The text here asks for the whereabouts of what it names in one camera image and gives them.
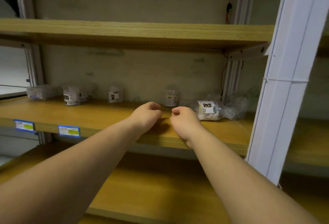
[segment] blue price tag holder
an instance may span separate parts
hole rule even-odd
[[[68,137],[75,137],[75,138],[81,137],[80,127],[59,125],[58,131],[59,131],[60,136],[68,136]]]
[[[16,129],[21,131],[26,131],[30,133],[35,133],[34,122],[24,121],[19,119],[14,119]]]

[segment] forearm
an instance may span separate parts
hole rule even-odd
[[[318,223],[211,133],[201,130],[193,139],[193,149],[233,223]]]
[[[139,136],[123,120],[1,185],[1,222],[77,223]]]

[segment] person's right hand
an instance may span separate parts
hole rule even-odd
[[[188,107],[174,108],[170,121],[177,134],[193,148],[192,138],[204,130],[195,112]]]

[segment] barcode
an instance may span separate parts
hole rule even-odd
[[[73,102],[66,102],[67,105],[76,105],[77,102],[76,101],[73,101]]]

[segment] bottom shelf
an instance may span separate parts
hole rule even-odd
[[[0,167],[0,184],[70,147],[38,146]],[[283,174],[283,191],[329,224],[329,179]],[[80,222],[230,223],[198,161],[127,153],[105,181]]]

